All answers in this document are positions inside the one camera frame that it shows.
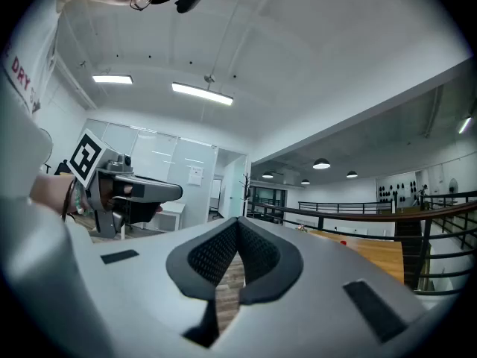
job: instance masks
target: door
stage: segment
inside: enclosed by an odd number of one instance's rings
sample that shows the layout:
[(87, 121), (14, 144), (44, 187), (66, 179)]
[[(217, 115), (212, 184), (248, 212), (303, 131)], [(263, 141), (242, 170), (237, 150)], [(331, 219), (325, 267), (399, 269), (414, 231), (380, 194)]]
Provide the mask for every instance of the door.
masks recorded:
[(230, 211), (229, 217), (232, 216), (241, 216), (242, 215), (242, 206), (244, 203), (244, 187), (242, 183), (244, 182), (245, 177), (245, 163), (246, 157), (242, 155), (235, 162), (233, 162), (233, 180), (232, 180), (232, 189), (230, 190)]

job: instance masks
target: whiteboard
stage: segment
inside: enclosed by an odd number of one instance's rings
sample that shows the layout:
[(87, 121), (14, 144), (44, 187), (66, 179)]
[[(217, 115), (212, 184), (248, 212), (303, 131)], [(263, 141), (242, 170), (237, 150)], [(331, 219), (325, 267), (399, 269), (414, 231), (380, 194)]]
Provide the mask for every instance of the whiteboard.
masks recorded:
[(212, 199), (219, 198), (221, 194), (221, 184), (222, 184), (222, 180), (220, 179), (214, 179), (214, 181), (212, 182), (212, 194), (210, 195)]

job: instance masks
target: wooden table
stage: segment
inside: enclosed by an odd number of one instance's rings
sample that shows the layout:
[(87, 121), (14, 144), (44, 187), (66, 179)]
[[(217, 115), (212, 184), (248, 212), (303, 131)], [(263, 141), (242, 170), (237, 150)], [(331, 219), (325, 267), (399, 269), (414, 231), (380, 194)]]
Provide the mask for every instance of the wooden table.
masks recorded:
[(366, 240), (359, 237), (335, 235), (334, 233), (321, 230), (310, 230), (309, 233), (315, 236), (326, 237), (336, 242), (346, 241), (348, 248), (358, 252), (364, 258), (396, 278), (400, 283), (404, 283), (401, 242)]

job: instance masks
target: white t-shirt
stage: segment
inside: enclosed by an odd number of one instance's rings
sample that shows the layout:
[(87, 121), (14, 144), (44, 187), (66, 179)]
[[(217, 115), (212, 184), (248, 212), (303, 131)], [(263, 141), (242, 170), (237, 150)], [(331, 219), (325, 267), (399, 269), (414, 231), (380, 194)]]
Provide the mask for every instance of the white t-shirt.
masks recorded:
[(1, 53), (0, 197), (28, 197), (51, 140), (34, 124), (54, 68), (57, 0), (35, 0)]

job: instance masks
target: desk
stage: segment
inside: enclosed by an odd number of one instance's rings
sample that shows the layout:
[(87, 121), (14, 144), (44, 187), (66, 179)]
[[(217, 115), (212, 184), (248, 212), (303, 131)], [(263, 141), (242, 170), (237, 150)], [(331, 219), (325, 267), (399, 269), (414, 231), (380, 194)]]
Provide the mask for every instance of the desk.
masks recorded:
[(379, 240), (366, 240), (352, 236), (335, 235), (321, 230), (311, 230), (315, 236), (326, 237), (340, 242), (347, 242), (347, 247), (358, 252), (367, 260), (380, 267), (383, 271), (404, 283), (404, 262), (402, 261), (401, 242), (387, 242)]
[(176, 201), (168, 201), (162, 203), (162, 212), (156, 213), (156, 215), (148, 223), (141, 223), (142, 229), (148, 230), (164, 230), (160, 227), (161, 216), (173, 216), (174, 217), (174, 230), (179, 230), (182, 227), (182, 212), (184, 211), (184, 203), (178, 203)]

